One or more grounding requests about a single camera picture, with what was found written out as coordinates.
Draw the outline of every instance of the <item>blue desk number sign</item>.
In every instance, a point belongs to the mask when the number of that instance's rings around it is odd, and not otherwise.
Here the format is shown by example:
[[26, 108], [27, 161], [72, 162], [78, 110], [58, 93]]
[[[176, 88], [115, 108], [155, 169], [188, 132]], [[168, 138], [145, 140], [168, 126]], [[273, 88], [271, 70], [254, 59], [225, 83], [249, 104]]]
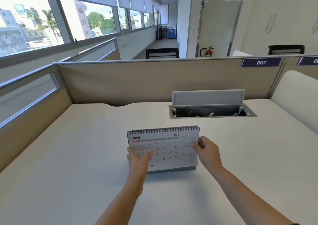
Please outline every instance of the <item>blue desk number sign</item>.
[[318, 65], [318, 57], [302, 57], [297, 66], [316, 66]]
[[241, 67], [278, 67], [281, 58], [244, 58]]

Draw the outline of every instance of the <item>spiral binding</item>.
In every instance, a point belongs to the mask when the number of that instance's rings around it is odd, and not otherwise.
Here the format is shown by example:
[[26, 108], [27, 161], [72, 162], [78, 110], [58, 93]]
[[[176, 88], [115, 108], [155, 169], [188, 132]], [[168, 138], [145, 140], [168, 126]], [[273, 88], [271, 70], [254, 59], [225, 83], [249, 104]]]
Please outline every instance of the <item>spiral binding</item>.
[[129, 134], [150, 134], [151, 133], [160, 133], [160, 132], [175, 132], [175, 131], [184, 131], [184, 130], [195, 130], [198, 129], [199, 126], [180, 126], [180, 127], [170, 127], [170, 128], [159, 128], [159, 129], [137, 129], [127, 131]]

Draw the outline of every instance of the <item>desk calendar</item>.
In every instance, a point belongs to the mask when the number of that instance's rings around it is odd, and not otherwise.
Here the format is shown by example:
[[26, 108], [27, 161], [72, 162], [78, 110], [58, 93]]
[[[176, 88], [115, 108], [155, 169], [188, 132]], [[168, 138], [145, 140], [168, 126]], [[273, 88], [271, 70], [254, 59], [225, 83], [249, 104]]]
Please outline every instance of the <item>desk calendar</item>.
[[192, 143], [198, 143], [199, 132], [198, 126], [131, 130], [128, 145], [138, 157], [152, 150], [148, 173], [195, 170], [198, 158]]

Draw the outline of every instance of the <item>floor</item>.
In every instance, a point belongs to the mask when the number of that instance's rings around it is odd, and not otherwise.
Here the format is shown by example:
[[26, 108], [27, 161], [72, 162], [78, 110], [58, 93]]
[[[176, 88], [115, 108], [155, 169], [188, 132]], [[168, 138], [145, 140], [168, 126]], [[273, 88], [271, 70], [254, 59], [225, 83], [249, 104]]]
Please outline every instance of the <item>floor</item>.
[[155, 40], [149, 46], [147, 46], [141, 53], [135, 56], [134, 59], [146, 59], [146, 50], [156, 48], [179, 48], [179, 43], [176, 39]]

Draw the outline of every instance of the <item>gray flap lid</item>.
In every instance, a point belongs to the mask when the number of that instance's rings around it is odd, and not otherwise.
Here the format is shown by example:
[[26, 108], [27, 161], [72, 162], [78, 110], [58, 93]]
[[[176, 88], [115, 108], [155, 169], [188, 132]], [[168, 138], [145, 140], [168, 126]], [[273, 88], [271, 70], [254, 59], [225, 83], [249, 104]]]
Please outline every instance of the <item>gray flap lid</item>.
[[219, 106], [243, 104], [245, 89], [173, 91], [172, 106]]

